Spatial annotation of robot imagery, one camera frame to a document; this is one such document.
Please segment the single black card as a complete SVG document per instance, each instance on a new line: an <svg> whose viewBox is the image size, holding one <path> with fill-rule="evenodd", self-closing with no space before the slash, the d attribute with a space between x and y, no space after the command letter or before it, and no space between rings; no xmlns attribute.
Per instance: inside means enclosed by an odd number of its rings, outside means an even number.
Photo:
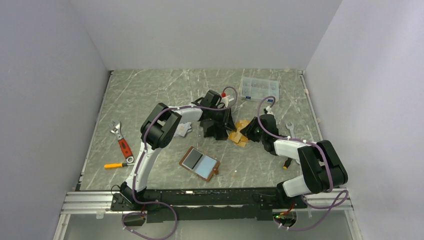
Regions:
<svg viewBox="0 0 424 240"><path fill-rule="evenodd" d="M188 155L184 158L182 164L189 169L194 169L199 160L203 157L203 154L196 149L192 149Z"/></svg>

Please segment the brown leather card holder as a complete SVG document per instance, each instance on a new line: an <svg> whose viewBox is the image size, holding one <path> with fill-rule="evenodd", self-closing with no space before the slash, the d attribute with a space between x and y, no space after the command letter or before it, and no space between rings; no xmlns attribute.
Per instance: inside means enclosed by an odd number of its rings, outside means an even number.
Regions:
<svg viewBox="0 0 424 240"><path fill-rule="evenodd" d="M191 172L192 174L196 175L203 181L209 182L213 176L219 174L219 166L221 163L215 158L212 158L201 152L203 154L203 157L199 160L199 162L196 164L194 169L189 169L185 165L183 165L183 160L192 149L198 150L194 146L191 146L188 149L188 151L185 153L183 158L180 160L179 165L183 167L184 169L188 170L189 172Z"/></svg>

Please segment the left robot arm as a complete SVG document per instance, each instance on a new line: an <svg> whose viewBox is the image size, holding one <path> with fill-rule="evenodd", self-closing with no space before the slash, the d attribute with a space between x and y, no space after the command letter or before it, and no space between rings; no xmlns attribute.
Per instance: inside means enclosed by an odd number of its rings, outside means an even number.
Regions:
<svg viewBox="0 0 424 240"><path fill-rule="evenodd" d="M154 107L140 128L140 151L131 174L120 186L119 193L129 209L137 210L143 205L149 174L156 158L172 141L179 124L212 120L224 125L225 130L229 129L226 120L238 96L234 87L224 89L234 90L234 95L227 99L221 93L209 90L204 97L187 105L168 106L160 102Z"/></svg>

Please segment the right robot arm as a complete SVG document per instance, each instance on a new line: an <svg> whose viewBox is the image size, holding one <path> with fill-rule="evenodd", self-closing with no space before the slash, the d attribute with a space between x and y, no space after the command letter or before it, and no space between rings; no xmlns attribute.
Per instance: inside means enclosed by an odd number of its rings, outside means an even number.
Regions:
<svg viewBox="0 0 424 240"><path fill-rule="evenodd" d="M276 187L275 200L282 208L289 207L297 196L330 191L348 182L348 173L330 141L310 142L280 135L272 114L254 117L240 133L262 143L265 151L274 156L299 161L302 174Z"/></svg>

